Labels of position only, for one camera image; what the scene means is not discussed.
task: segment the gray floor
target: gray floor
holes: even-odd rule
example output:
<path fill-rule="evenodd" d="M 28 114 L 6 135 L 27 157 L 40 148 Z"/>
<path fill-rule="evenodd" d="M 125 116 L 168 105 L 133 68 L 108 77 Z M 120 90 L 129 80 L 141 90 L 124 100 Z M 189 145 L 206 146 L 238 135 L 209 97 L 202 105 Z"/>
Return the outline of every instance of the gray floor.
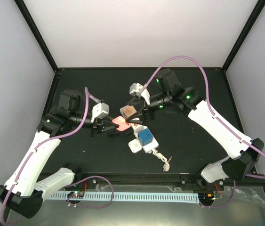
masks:
<path fill-rule="evenodd" d="M 18 226 L 265 226 L 265 196 L 254 189 L 258 199 L 239 193 L 227 207 L 203 209 L 197 204 L 161 202 L 114 202 L 101 210 L 68 207 L 65 201 L 46 201 L 31 219 L 22 218 Z M 215 205 L 229 197 L 216 200 Z"/>

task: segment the white slotted strip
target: white slotted strip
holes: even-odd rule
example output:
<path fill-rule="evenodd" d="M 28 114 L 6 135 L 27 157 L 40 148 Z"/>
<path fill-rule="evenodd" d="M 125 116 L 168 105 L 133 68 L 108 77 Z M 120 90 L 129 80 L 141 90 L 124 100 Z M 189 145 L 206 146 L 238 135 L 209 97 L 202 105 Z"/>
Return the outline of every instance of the white slotted strip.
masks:
<path fill-rule="evenodd" d="M 71 191 L 57 191 L 48 200 L 67 200 Z M 84 201 L 109 201 L 111 192 L 85 192 L 83 198 L 71 198 L 70 200 Z M 136 193 L 136 192 L 115 192 L 115 202 L 186 202 L 199 203 L 198 194 L 192 193 Z"/>

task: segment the pink object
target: pink object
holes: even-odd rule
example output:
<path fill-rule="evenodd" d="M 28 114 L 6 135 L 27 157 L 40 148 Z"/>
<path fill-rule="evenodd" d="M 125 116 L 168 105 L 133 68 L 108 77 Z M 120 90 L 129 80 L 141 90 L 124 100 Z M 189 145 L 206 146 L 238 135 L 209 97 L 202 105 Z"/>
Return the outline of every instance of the pink object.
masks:
<path fill-rule="evenodd" d="M 117 128 L 118 131 L 124 131 L 131 127 L 130 123 L 126 122 L 122 116 L 116 117 L 112 122 L 119 125 Z"/>

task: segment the robotic arm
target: robotic arm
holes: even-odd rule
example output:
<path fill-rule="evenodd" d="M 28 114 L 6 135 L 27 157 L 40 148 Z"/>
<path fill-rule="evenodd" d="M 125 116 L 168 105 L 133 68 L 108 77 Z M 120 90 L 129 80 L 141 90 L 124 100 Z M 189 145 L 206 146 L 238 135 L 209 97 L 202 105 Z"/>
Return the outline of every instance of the robotic arm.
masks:
<path fill-rule="evenodd" d="M 204 179 L 208 183 L 223 178 L 242 180 L 260 157 L 242 141 L 252 144 L 259 150 L 264 148 L 264 143 L 259 138 L 252 140 L 238 131 L 211 106 L 214 113 L 212 114 L 208 103 L 193 87 L 187 89 L 182 87 L 173 70 L 161 70 L 155 78 L 161 90 L 157 95 L 150 96 L 146 89 L 140 95 L 139 91 L 143 88 L 140 84 L 134 83 L 130 87 L 130 93 L 135 97 L 128 105 L 134 107 L 135 113 L 129 115 L 126 121 L 143 124 L 148 118 L 153 120 L 156 111 L 165 108 L 172 108 L 175 112 L 182 113 L 201 125 L 228 154 L 224 159 L 207 165 L 200 172 L 201 180 Z"/>
<path fill-rule="evenodd" d="M 4 185 L 0 185 L 0 201 L 3 202 L 7 193 L 12 190 L 7 206 L 17 213 L 32 218 L 41 208 L 42 203 L 54 192 L 81 179 L 79 168 L 70 166 L 61 168 L 55 174 L 37 182 L 45 163 L 60 144 L 61 139 L 52 139 L 43 143 L 37 150 L 35 147 L 50 137 L 68 133 L 74 125 L 80 124 L 82 115 L 79 113 L 82 93 L 75 90 L 65 90 L 59 99 L 58 106 L 42 117 L 37 127 L 34 140 L 24 159 L 14 174 Z M 108 105 L 98 103 L 88 114 L 83 128 L 91 129 L 91 136 L 103 133 L 118 125 L 111 122 L 108 116 Z"/>

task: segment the black frame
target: black frame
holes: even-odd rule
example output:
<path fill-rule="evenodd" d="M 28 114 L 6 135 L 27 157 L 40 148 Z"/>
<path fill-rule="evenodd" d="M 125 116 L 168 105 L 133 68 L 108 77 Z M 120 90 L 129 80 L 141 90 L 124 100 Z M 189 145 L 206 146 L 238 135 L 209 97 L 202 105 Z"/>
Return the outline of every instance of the black frame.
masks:
<path fill-rule="evenodd" d="M 53 81 L 52 81 L 52 85 L 51 85 L 51 88 L 50 88 L 50 91 L 49 91 L 49 94 L 48 94 L 48 98 L 47 98 L 47 101 L 46 101 L 46 104 L 45 104 L 45 107 L 44 107 L 44 110 L 43 110 L 43 114 L 42 114 L 42 115 L 45 115 L 50 110 L 51 103 L 52 103 L 52 100 L 53 100 L 53 96 L 54 96 L 56 87 L 57 87 L 58 82 L 59 82 L 59 78 L 60 78 L 60 74 L 61 74 L 60 70 L 62 70 L 62 68 L 59 68 L 57 66 L 57 64 L 55 63 L 55 61 L 54 61 L 54 59 L 53 59 L 48 47 L 47 47 L 44 39 L 42 38 L 42 35 L 41 35 L 40 31 L 38 30 L 38 28 L 37 28 L 32 16 L 31 16 L 31 14 L 30 14 L 27 6 L 25 5 L 24 1 L 23 0 L 14 0 L 14 2 L 18 6 L 20 12 L 22 13 L 22 15 L 23 15 L 24 19 L 26 20 L 28 26 L 30 27 L 30 29 L 31 29 L 36 41 L 38 42 L 41 50 L 43 51 L 45 57 L 47 58 L 49 64 L 51 65 L 53 71 L 55 72 L 55 75 L 54 75 L 54 78 L 53 78 Z M 239 49 L 241 48 L 244 40 L 246 39 L 247 35 L 249 34 L 252 26 L 254 25 L 255 21 L 257 20 L 258 16 L 260 15 L 261 11 L 263 10 L 264 6 L 265 6 L 265 0 L 258 0 L 257 1 L 253 11 L 251 12 L 247 22 L 245 23 L 245 25 L 243 27 L 238 39 L 236 40 L 231 52 L 229 53 L 224 65 L 221 68 L 221 70 L 223 72 L 223 76 L 226 79 L 226 83 L 227 83 L 227 86 L 228 86 L 229 89 L 230 89 L 230 86 L 229 86 L 229 83 L 228 83 L 228 80 L 227 80 L 226 71 L 228 70 L 229 66 L 233 62 L 235 56 L 237 55 Z M 231 90 L 230 90 L 230 96 L 231 96 L 231 99 L 232 99 L 233 103 L 235 103 Z M 232 186 L 233 183 L 232 183 L 232 181 L 227 180 L 225 182 L 225 185 Z M 264 190 L 264 193 L 265 193 L 265 180 L 256 179 L 256 178 L 245 178 L 242 182 L 238 182 L 238 186 L 262 186 L 263 190 Z"/>

